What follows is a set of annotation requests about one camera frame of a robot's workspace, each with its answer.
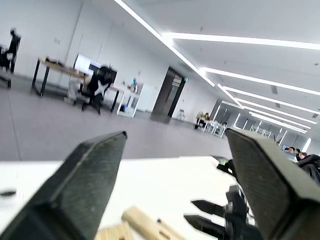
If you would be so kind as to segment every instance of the door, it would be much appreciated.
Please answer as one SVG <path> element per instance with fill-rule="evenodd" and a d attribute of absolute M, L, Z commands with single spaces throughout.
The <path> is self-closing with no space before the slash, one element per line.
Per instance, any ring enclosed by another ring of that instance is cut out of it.
<path fill-rule="evenodd" d="M 184 77 L 169 68 L 152 113 L 172 117 L 184 85 Z"/>
<path fill-rule="evenodd" d="M 179 76 L 174 76 L 174 79 L 171 83 L 169 93 L 167 94 L 165 98 L 165 102 L 162 108 L 162 114 L 163 115 L 169 115 L 169 111 L 171 109 L 171 106 L 175 100 L 176 94 L 178 92 L 178 89 L 180 87 L 180 84 L 182 82 L 182 79 Z"/>

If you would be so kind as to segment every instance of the led light strip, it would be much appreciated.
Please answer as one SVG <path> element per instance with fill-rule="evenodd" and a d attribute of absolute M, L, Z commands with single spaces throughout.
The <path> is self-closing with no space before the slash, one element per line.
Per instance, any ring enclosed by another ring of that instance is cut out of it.
<path fill-rule="evenodd" d="M 309 119 L 305 119 L 303 117 L 299 117 L 299 116 L 295 116 L 295 115 L 292 115 L 290 113 L 286 113 L 284 111 L 279 111 L 277 109 L 273 109 L 271 107 L 267 107 L 267 106 L 263 106 L 263 105 L 260 105 L 260 104 L 257 104 L 257 103 L 254 103 L 254 102 L 251 102 L 251 101 L 247 101 L 247 100 L 243 100 L 243 99 L 240 99 L 240 98 L 236 98 L 236 100 L 240 103 L 244 103 L 244 104 L 249 104 L 249 105 L 252 105 L 252 106 L 255 106 L 257 108 L 261 108 L 261 109 L 265 109 L 265 110 L 269 110 L 271 112 L 275 112 L 275 113 L 278 113 L 278 114 L 282 114 L 282 115 L 285 115 L 285 116 L 288 116 L 288 117 L 291 117 L 291 118 L 294 118 L 294 119 L 298 119 L 298 120 L 301 120 L 301 121 L 305 121 L 307 123 L 310 123 L 310 124 L 317 124 L 316 121 L 311 121 Z"/>
<path fill-rule="evenodd" d="M 279 142 L 279 146 L 280 146 L 280 144 L 282 143 L 282 141 L 284 140 L 287 132 L 288 132 L 288 130 L 285 130 L 285 132 L 284 132 L 284 134 L 283 134 L 283 136 L 282 136 L 282 138 L 281 138 L 281 140 L 280 140 L 280 142 Z"/>
<path fill-rule="evenodd" d="M 236 119 L 234 121 L 234 124 L 233 124 L 234 128 L 237 128 L 236 125 L 237 125 L 237 122 L 238 122 L 239 118 L 240 118 L 240 113 L 238 114 L 238 116 L 236 117 Z"/>
<path fill-rule="evenodd" d="M 238 102 L 234 96 L 232 96 L 226 89 L 224 86 L 222 86 L 220 83 L 218 83 L 218 88 L 220 88 L 229 98 L 231 98 L 241 109 L 244 109 L 244 106 L 242 106 L 242 104 L 240 102 Z"/>
<path fill-rule="evenodd" d="M 275 39 L 263 39 L 255 37 L 241 37 L 241 36 L 219 36 L 219 35 L 206 35 L 206 34 L 192 34 L 180 32 L 166 32 L 162 34 L 163 37 L 168 39 L 184 39 L 184 40 L 197 40 L 209 42 L 222 42 L 222 43 L 238 43 L 238 44 L 255 44 L 267 45 L 297 49 L 310 49 L 320 50 L 320 44 L 301 41 L 286 41 Z"/>
<path fill-rule="evenodd" d="M 310 143 L 311 143 L 311 138 L 308 138 L 308 140 L 305 142 L 305 145 L 302 148 L 303 153 L 305 153 L 308 150 Z"/>
<path fill-rule="evenodd" d="M 299 109 L 299 110 L 302 110 L 302 111 L 306 111 L 306 112 L 309 112 L 309 113 L 320 115 L 319 111 L 314 111 L 314 110 L 311 110 L 311 109 L 308 109 L 308 108 L 305 108 L 305 107 L 302 107 L 302 106 L 297 106 L 297 105 L 294 105 L 294 104 L 291 104 L 291 103 L 275 100 L 275 99 L 272 99 L 272 98 L 269 98 L 269 97 L 260 96 L 260 95 L 253 94 L 253 93 L 246 92 L 246 91 L 241 91 L 241 90 L 238 90 L 238 89 L 235 89 L 235 88 L 231 88 L 231 87 L 227 87 L 227 86 L 224 86 L 223 88 L 225 90 L 233 92 L 233 93 L 243 94 L 243 95 L 246 95 L 246 96 L 249 96 L 249 97 L 265 100 L 265 101 L 276 103 L 276 104 L 281 104 L 281 105 L 288 106 L 288 107 L 291 107 L 291 108 L 294 108 L 294 109 Z"/>
<path fill-rule="evenodd" d="M 260 111 L 260 110 L 254 109 L 252 107 L 244 106 L 244 109 L 248 109 L 250 111 L 254 111 L 254 112 L 257 112 L 259 114 L 263 114 L 263 115 L 266 115 L 266 116 L 269 116 L 269 117 L 272 117 L 272 118 L 275 118 L 275 119 L 279 119 L 279 120 L 282 120 L 282 121 L 285 121 L 285 122 L 288 122 L 288 123 L 291 123 L 291 124 L 295 124 L 295 125 L 298 125 L 300 127 L 306 128 L 306 129 L 311 129 L 311 127 L 303 125 L 301 123 L 298 123 L 298 122 L 295 122 L 295 121 L 291 121 L 289 119 L 286 119 L 286 118 L 283 118 L 283 117 L 280 117 L 280 116 L 276 116 L 276 115 L 273 115 L 273 114 L 270 114 L 270 113 L 267 113 L 267 112 L 264 112 L 264 111 Z"/>
<path fill-rule="evenodd" d="M 249 114 L 251 114 L 252 117 L 255 117 L 255 118 L 258 118 L 258 119 L 262 119 L 262 120 L 265 120 L 265 121 L 273 123 L 273 124 L 277 124 L 279 126 L 282 126 L 282 127 L 287 128 L 287 129 L 291 129 L 291 130 L 297 131 L 297 132 L 302 133 L 302 134 L 306 134 L 307 133 L 307 131 L 304 130 L 304 129 L 301 129 L 301 128 L 298 128 L 298 127 L 295 127 L 295 126 L 292 126 L 292 125 L 289 125 L 289 124 L 286 124 L 286 123 L 283 123 L 281 121 L 275 120 L 275 119 L 267 117 L 267 116 L 263 116 L 263 115 L 254 113 L 252 111 L 250 111 Z"/>
<path fill-rule="evenodd" d="M 200 77 L 202 77 L 208 84 L 212 87 L 215 84 L 206 77 L 204 72 L 200 71 L 195 65 L 193 65 L 185 56 L 183 56 L 177 49 L 175 49 L 168 39 L 162 37 L 155 29 L 153 29 L 145 20 L 143 20 L 135 11 L 133 11 L 128 5 L 126 5 L 122 0 L 114 0 L 119 4 L 125 11 L 128 12 L 132 17 L 134 17 L 142 26 L 144 26 L 151 34 L 153 34 L 157 39 L 159 39 L 164 45 L 167 46 L 175 55 L 177 55 L 185 64 L 187 64 L 192 70 L 194 70 Z"/>
<path fill-rule="evenodd" d="M 287 85 L 287 84 L 283 84 L 283 83 L 279 83 L 279 82 L 275 82 L 275 81 L 264 80 L 264 79 L 256 78 L 256 77 L 252 77 L 252 76 L 241 75 L 241 74 L 237 74 L 237 73 L 233 73 L 233 72 L 221 71 L 218 69 L 213 69 L 213 68 L 208 68 L 208 67 L 202 67 L 202 68 L 200 68 L 200 71 L 213 73 L 213 74 L 219 74 L 219 75 L 237 78 L 237 79 L 248 80 L 248 81 L 260 83 L 260 84 L 268 84 L 268 85 L 272 85 L 272 86 L 276 86 L 276 87 L 280 87 L 280 88 L 284 88 L 284 89 L 290 89 L 290 90 L 295 90 L 298 92 L 303 92 L 303 93 L 308 93 L 308 94 L 320 96 L 319 91 L 314 91 L 314 90 L 310 90 L 310 89 L 306 89 L 306 88 L 302 88 L 302 87 Z"/>
<path fill-rule="evenodd" d="M 222 101 L 221 102 L 222 104 L 226 104 L 226 105 L 229 105 L 229 106 L 232 106 L 232 107 L 235 107 L 235 108 L 238 108 L 238 109 L 242 109 L 241 107 L 239 107 L 238 105 L 235 105 L 235 104 L 233 104 L 233 103 L 231 103 L 231 102 L 228 102 L 228 101 Z"/>

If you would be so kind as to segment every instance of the white table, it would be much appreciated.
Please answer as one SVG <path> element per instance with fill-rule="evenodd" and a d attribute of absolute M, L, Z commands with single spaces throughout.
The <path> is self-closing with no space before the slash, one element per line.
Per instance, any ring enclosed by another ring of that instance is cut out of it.
<path fill-rule="evenodd" d="M 212 120 L 204 120 L 204 122 L 205 122 L 205 125 L 204 125 L 204 128 L 203 128 L 203 132 L 205 132 L 206 131 L 206 129 L 207 129 L 207 127 L 208 127 L 208 125 L 212 125 L 213 127 L 214 127 L 214 121 L 212 121 Z"/>
<path fill-rule="evenodd" d="M 23 205 L 62 163 L 0 162 L 0 189 L 16 188 L 17 195 L 0 199 L 0 233 Z M 135 205 L 154 220 L 161 218 L 191 240 L 212 240 L 195 230 L 184 214 L 211 218 L 224 225 L 224 219 L 198 210 L 190 201 L 205 199 L 219 205 L 228 201 L 225 193 L 237 184 L 230 175 L 216 169 L 212 157 L 180 157 L 122 160 L 116 183 L 100 223 L 100 229 L 121 223 L 123 211 Z M 144 239 L 135 231 L 135 240 Z"/>

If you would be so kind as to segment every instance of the black chair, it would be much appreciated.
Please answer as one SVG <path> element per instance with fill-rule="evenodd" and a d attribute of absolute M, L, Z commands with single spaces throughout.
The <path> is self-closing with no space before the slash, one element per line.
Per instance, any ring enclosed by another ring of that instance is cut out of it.
<path fill-rule="evenodd" d="M 102 104 L 104 102 L 104 97 L 105 97 L 105 94 L 106 94 L 106 91 L 108 88 L 109 88 L 109 86 L 104 90 L 103 95 L 102 95 L 102 93 L 95 95 L 94 93 L 83 90 L 83 85 L 81 85 L 80 86 L 81 95 L 88 98 L 88 102 L 84 101 L 84 103 L 82 104 L 81 110 L 82 111 L 86 110 L 87 106 L 90 105 L 94 109 L 96 109 L 98 114 L 100 115 L 101 114 L 100 109 L 101 109 Z"/>
<path fill-rule="evenodd" d="M 9 70 L 10 61 L 7 59 L 5 54 L 2 54 L 3 46 L 0 45 L 0 68 L 5 68 L 6 71 Z M 0 81 L 7 85 L 7 88 L 11 88 L 11 78 L 0 76 Z"/>

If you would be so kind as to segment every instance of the computer monitor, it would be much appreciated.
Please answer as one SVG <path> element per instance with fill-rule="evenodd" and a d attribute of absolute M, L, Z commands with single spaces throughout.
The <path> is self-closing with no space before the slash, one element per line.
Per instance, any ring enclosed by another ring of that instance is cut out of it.
<path fill-rule="evenodd" d="M 320 188 L 274 141 L 226 132 L 236 176 L 265 240 L 318 240 Z"/>
<path fill-rule="evenodd" d="M 81 143 L 0 240 L 93 240 L 114 188 L 126 139 L 122 131 Z"/>
<path fill-rule="evenodd" d="M 76 56 L 73 64 L 74 69 L 90 76 L 96 73 L 98 69 L 101 68 L 101 66 L 101 63 L 96 62 L 80 53 L 78 53 L 78 55 Z M 110 66 L 109 74 L 112 79 L 112 83 L 114 83 L 116 80 L 117 71 Z"/>
<path fill-rule="evenodd" d="M 297 158 L 296 158 L 296 154 L 295 153 L 291 153 L 289 151 L 283 151 L 283 153 L 286 155 L 286 157 L 288 159 L 290 159 L 291 161 L 294 161 L 296 162 L 297 161 Z"/>

